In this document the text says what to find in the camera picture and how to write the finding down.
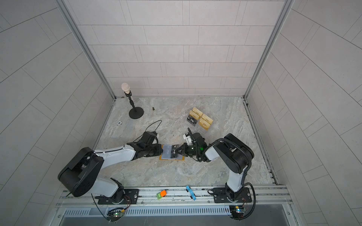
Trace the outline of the yellow leather card holder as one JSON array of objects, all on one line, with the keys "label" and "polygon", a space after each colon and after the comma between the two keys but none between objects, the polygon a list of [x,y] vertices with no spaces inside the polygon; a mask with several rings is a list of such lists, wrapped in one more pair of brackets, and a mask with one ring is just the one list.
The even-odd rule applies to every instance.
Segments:
[{"label": "yellow leather card holder", "polygon": [[185,157],[177,153],[177,149],[180,145],[162,145],[162,154],[159,156],[159,160],[166,161],[184,161]]}]

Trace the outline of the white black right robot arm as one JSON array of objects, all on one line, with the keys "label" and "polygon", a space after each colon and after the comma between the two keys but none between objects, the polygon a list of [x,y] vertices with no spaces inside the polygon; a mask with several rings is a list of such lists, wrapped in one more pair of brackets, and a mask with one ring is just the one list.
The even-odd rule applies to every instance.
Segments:
[{"label": "white black right robot arm", "polygon": [[225,185],[225,195],[231,202],[241,200],[245,178],[255,156],[254,152],[231,133],[209,145],[200,133],[188,132],[183,138],[186,142],[175,149],[175,153],[185,157],[195,157],[197,162],[211,162],[220,157],[230,170]]}]

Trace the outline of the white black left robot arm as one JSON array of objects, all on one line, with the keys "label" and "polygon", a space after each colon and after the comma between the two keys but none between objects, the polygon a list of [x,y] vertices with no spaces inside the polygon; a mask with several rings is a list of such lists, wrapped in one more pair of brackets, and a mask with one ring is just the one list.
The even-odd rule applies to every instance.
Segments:
[{"label": "white black left robot arm", "polygon": [[104,179],[99,172],[108,166],[137,160],[142,157],[160,156],[163,150],[158,142],[158,134],[146,131],[136,142],[121,147],[92,150],[82,148],[60,171],[58,180],[74,197],[88,192],[113,199],[122,199],[123,186],[115,179]]}]

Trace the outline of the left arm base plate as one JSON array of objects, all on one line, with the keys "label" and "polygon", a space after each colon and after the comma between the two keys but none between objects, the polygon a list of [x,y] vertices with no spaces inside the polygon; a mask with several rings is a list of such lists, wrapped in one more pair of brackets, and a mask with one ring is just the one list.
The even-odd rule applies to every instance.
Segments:
[{"label": "left arm base plate", "polygon": [[122,189],[117,191],[112,197],[106,197],[103,195],[96,196],[100,205],[130,205],[136,204],[139,196],[139,189]]}]

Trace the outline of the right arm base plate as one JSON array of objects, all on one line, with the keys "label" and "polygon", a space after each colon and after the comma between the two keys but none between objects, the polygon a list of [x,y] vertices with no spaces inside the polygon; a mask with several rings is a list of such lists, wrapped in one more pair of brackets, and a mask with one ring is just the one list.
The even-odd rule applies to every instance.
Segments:
[{"label": "right arm base plate", "polygon": [[209,189],[208,193],[213,196],[215,203],[252,202],[251,192],[247,187],[244,187],[237,192],[234,192],[229,188],[215,187]]}]

